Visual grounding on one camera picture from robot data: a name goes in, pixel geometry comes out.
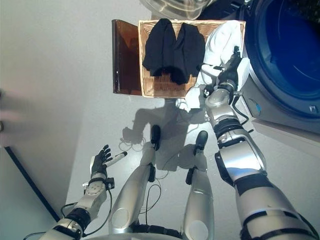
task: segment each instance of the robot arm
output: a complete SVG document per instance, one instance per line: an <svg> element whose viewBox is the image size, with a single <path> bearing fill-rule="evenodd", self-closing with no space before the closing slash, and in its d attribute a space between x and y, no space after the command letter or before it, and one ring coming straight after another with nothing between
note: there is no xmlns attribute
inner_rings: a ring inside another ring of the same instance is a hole
<svg viewBox="0 0 320 240"><path fill-rule="evenodd" d="M109 146L106 145L94 157L90 168L91 180L84 196L65 218L40 238L41 240L79 240L83 236L85 229L97 217L102 203L107 199L107 190L115 187L114 179L108 178L107 166L104 164L112 160L109 152Z"/></svg>
<svg viewBox="0 0 320 240"><path fill-rule="evenodd" d="M230 63L236 65L240 56L232 57ZM269 181L263 154L230 106L237 94L235 65L219 75L219 85L205 104L219 147L215 160L220 176L235 189L241 239L318 239L314 228Z"/></svg>

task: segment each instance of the folded black garment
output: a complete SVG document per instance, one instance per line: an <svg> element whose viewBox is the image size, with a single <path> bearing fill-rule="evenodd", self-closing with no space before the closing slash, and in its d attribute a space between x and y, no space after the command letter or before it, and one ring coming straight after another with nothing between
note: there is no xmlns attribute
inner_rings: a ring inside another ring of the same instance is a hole
<svg viewBox="0 0 320 240"><path fill-rule="evenodd" d="M194 25L183 23L174 46L174 67L171 80L179 85L198 76L205 55L205 39Z"/></svg>
<svg viewBox="0 0 320 240"><path fill-rule="evenodd" d="M181 85L188 83L190 74L198 76L204 55L205 39L196 26L183 23L176 39L171 21L162 18L146 41L142 65L151 76L171 73L171 80Z"/></svg>
<svg viewBox="0 0 320 240"><path fill-rule="evenodd" d="M160 19L152 28L145 44L145 57L142 65L151 76L161 76L174 66L174 46L176 35L170 20Z"/></svg>

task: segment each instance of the washing machine door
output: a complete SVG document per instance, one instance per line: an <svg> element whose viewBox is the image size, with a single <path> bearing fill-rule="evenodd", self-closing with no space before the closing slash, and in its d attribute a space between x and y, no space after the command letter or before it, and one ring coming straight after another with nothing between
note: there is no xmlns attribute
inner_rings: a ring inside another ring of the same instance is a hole
<svg viewBox="0 0 320 240"><path fill-rule="evenodd" d="M252 78L288 114L320 119L318 0L252 0L244 11Z"/></svg>

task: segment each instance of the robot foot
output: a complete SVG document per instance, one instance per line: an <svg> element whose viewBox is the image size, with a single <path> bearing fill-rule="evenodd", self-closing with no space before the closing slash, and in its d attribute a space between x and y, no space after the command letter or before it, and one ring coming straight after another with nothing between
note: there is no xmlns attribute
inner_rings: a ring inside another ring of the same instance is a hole
<svg viewBox="0 0 320 240"><path fill-rule="evenodd" d="M197 149L199 149L199 150L205 149L207 140L208 140L208 133L206 131L199 132L199 134L195 140L195 146L194 146L194 150L193 150L194 155L196 155Z"/></svg>
<svg viewBox="0 0 320 240"><path fill-rule="evenodd" d="M157 151L160 148L161 129L158 125L153 125L151 128L151 143Z"/></svg>

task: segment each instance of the clear plastic bowl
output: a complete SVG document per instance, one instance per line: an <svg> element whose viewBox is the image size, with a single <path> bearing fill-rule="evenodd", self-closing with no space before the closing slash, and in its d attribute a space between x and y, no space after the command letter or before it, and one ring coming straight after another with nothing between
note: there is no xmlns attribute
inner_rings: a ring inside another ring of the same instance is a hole
<svg viewBox="0 0 320 240"><path fill-rule="evenodd" d="M154 15L169 19L193 20L216 0L140 0Z"/></svg>

